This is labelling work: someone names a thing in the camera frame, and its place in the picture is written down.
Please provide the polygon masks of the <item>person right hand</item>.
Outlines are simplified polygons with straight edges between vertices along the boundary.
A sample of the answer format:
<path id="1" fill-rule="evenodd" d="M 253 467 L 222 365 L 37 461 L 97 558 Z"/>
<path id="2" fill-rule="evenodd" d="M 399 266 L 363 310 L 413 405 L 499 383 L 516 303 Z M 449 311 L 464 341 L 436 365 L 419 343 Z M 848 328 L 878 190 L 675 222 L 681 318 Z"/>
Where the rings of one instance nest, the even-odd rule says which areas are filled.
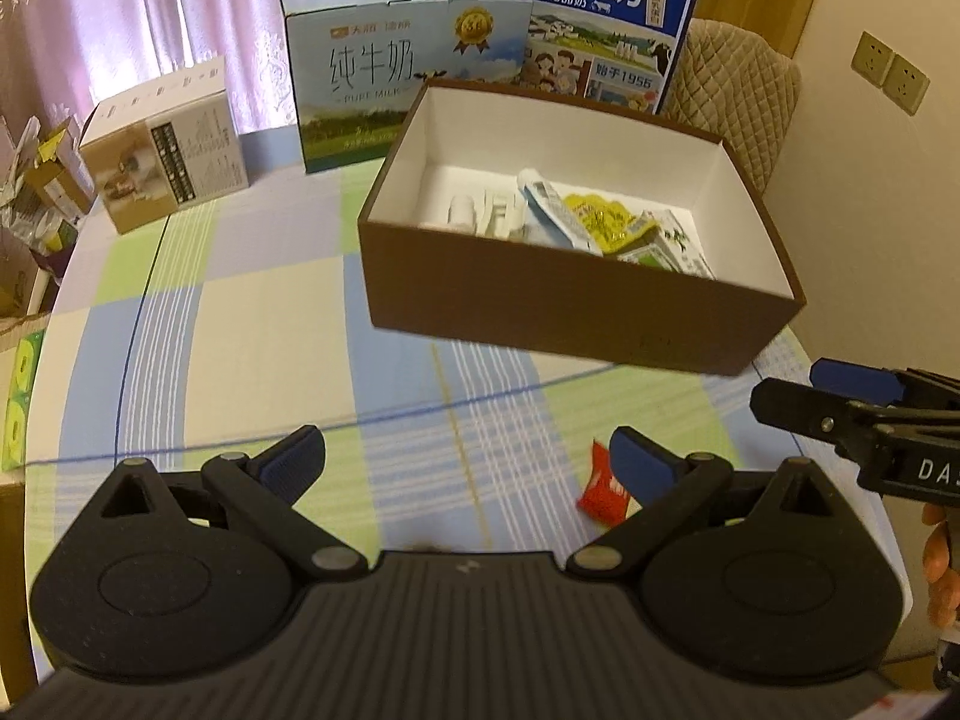
<path id="1" fill-rule="evenodd" d="M 923 507 L 923 523 L 932 528 L 923 550 L 923 572 L 928 582 L 928 617 L 941 631 L 957 622 L 958 574 L 952 569 L 952 542 L 947 511 L 935 504 Z"/>

